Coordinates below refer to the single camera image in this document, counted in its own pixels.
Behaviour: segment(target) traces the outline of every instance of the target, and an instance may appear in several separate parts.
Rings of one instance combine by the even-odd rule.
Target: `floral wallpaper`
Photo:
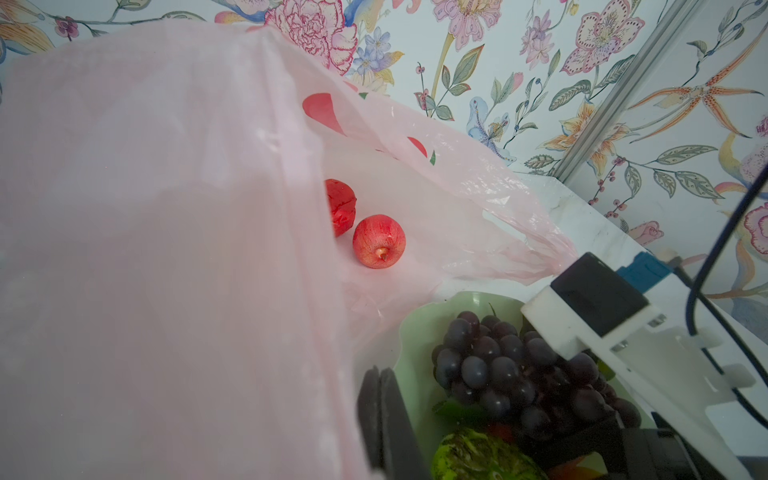
[[[470,135],[513,170],[551,174],[626,71],[666,4],[0,0],[0,94],[3,72],[13,58],[130,25],[166,18],[266,25],[281,30],[348,81]],[[604,168],[613,142],[628,133],[623,127],[610,132],[592,162]]]
[[[641,245],[676,250],[690,273],[768,163],[767,8],[766,0],[707,2],[567,182]],[[768,342],[763,192],[705,293]]]

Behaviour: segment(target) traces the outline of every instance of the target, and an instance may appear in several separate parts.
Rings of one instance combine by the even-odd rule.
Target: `pink flower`
[[[60,37],[69,38],[70,40],[80,35],[78,31],[78,24],[72,17],[67,17],[65,20],[56,20],[56,33]]]
[[[664,232],[659,230],[659,223],[656,220],[643,223],[642,225],[633,228],[627,235],[632,237],[634,241],[645,247],[650,242],[664,236]]]
[[[552,22],[549,20],[549,10],[544,14],[544,18],[534,17],[533,25],[525,30],[523,35],[523,49],[520,50],[520,55],[524,55],[526,51],[529,51],[533,45],[533,41],[538,38],[539,40],[545,39],[545,32],[549,28]]]
[[[548,52],[554,47],[554,43],[549,43],[550,38],[552,38],[552,34],[547,35],[543,40],[534,38],[531,42],[528,58],[525,59],[525,63],[531,64],[529,70],[533,70],[533,67],[538,65],[539,61],[541,61],[541,63],[549,63]]]
[[[760,125],[757,125],[757,134],[761,137],[768,137],[768,115],[763,117]]]
[[[423,92],[417,91],[416,93],[414,93],[414,95],[416,96],[416,101],[419,103],[419,107],[421,107],[422,110],[426,110],[427,95],[429,95],[429,90],[425,88]]]
[[[341,0],[285,0],[266,12],[264,24],[278,27],[293,43],[339,75],[352,66],[357,26],[344,26]]]
[[[750,243],[757,253],[768,254],[768,202],[744,216],[744,227],[750,232]]]
[[[576,32],[576,49],[565,59],[562,71],[569,75],[589,72],[637,37],[645,22],[629,16],[628,0],[611,0],[602,13],[581,17]]]
[[[435,4],[434,14],[438,22],[446,17],[451,19],[448,33],[456,38],[456,51],[469,43],[469,37],[473,41],[482,40],[480,18],[490,28],[502,16],[502,0],[432,0],[432,3]]]

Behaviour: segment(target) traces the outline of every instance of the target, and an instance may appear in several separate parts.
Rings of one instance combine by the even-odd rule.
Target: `blue flower print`
[[[382,34],[382,29],[376,27],[373,36],[366,35],[366,52],[371,52],[371,58],[381,60],[390,47],[388,31]]]
[[[502,139],[502,135],[509,126],[509,115],[503,114],[497,117],[485,129],[485,120],[488,118],[488,104],[480,97],[474,97],[469,101],[469,121],[467,122],[467,134],[490,148],[499,158],[509,166],[516,159],[503,148],[496,146],[496,142]]]
[[[372,51],[368,48],[363,51],[362,48],[358,47],[357,58],[352,61],[352,69],[361,75],[365,75],[368,70],[376,72],[379,70],[379,60],[373,57]]]

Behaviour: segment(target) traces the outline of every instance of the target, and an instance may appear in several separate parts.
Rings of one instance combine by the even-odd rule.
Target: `green fruit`
[[[602,360],[600,360],[600,359],[598,359],[598,372],[602,373],[602,374],[603,374],[603,376],[605,376],[605,379],[606,379],[608,382],[610,382],[611,380],[613,380],[613,379],[614,379],[614,377],[616,376],[616,372],[614,372],[613,370],[611,370],[611,367],[610,367],[610,366],[608,366],[608,365],[606,365],[606,364],[605,364],[605,362],[603,362],[603,361],[602,361]]]
[[[435,480],[547,480],[547,475],[517,446],[459,429],[447,435],[432,459]]]

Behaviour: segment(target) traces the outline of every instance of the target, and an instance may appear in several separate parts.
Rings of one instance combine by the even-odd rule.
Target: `orange lily print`
[[[668,121],[663,127],[659,128],[658,130],[648,135],[640,137],[637,140],[632,140],[632,142],[630,143],[634,143],[636,141],[640,141],[648,137],[653,137],[655,134],[659,134],[665,130],[668,130],[674,125],[680,123],[685,117],[687,117],[688,114],[691,111],[693,111],[693,109],[699,103],[703,103],[707,107],[707,110],[709,110],[709,112],[715,117],[715,119],[717,120],[718,123],[720,123],[720,125],[732,131],[734,134],[741,135],[742,137],[745,137],[745,138],[750,138],[747,135],[741,133],[733,125],[733,123],[728,118],[728,115],[726,114],[725,110],[723,110],[720,104],[717,103],[716,97],[721,95],[725,96],[725,95],[741,95],[741,94],[762,95],[762,93],[756,90],[749,90],[746,88],[720,87],[720,86],[717,86],[717,84],[719,84],[730,72],[735,70],[736,67],[738,67],[741,64],[741,62],[743,62],[744,59],[748,57],[750,53],[752,53],[752,50],[754,50],[754,48],[757,46],[757,43],[763,37],[763,34],[765,33],[767,28],[768,28],[768,23],[766,23],[763,26],[763,29],[760,30],[760,33],[757,35],[757,37],[754,40],[752,40],[752,43],[750,43],[741,52],[741,54],[739,54],[738,57],[736,57],[732,62],[726,65],[722,70],[718,71],[712,78],[710,78],[707,81],[707,83],[703,85],[699,85],[698,87],[664,88],[662,90],[655,91],[654,93],[648,95],[643,100],[632,105],[630,108],[639,107],[642,104],[646,104],[653,98],[659,97],[661,95],[666,95],[666,97],[662,99],[660,102],[658,102],[656,105],[662,108],[669,108],[673,105],[679,104],[680,107],[676,108],[675,110],[672,110],[672,112],[664,115],[662,118],[659,118],[654,122],[645,124],[642,127],[634,128],[633,130],[640,130],[641,128],[650,127],[652,124],[662,121],[673,114],[677,114],[672,118],[672,120]]]

